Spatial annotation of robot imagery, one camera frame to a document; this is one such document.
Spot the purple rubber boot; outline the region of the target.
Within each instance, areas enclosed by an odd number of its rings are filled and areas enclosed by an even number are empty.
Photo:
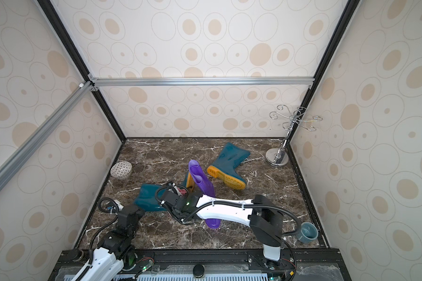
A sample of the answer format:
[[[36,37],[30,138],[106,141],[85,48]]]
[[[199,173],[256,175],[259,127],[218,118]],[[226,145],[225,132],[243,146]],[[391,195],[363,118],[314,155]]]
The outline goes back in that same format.
[[[193,181],[199,187],[204,195],[209,197],[216,197],[215,188],[212,182],[208,179],[200,164],[196,160],[190,160],[188,164],[189,174]],[[206,225],[211,229],[218,229],[221,221],[219,219],[206,219]]]

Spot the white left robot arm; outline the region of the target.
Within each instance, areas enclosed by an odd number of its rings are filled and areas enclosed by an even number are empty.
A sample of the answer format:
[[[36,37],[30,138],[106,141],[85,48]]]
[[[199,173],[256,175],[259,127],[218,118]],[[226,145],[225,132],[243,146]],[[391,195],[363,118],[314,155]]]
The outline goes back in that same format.
[[[112,281],[122,270],[133,269],[137,263],[132,240],[136,236],[139,220],[145,211],[130,204],[116,216],[116,225],[97,244],[89,249],[89,260],[73,277],[74,281]]]

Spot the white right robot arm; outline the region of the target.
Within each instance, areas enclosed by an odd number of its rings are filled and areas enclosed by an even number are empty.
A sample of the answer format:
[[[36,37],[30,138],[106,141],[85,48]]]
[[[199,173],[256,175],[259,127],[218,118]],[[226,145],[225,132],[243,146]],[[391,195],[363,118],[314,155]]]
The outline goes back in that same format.
[[[249,227],[263,245],[264,258],[281,259],[285,237],[300,233],[302,221],[292,212],[277,207],[267,197],[250,200],[225,200],[204,195],[200,190],[180,193],[184,186],[169,181],[156,191],[158,204],[177,222],[190,225],[196,220],[224,220]]]

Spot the pink microfiber cloth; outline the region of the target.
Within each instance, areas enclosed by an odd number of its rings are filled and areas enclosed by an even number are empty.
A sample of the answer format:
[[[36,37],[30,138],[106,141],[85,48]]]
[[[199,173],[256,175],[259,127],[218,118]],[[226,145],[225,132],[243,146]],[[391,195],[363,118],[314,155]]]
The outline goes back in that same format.
[[[175,191],[177,192],[178,195],[184,196],[186,194],[186,191],[183,190],[183,189],[177,189],[177,188],[175,188]]]

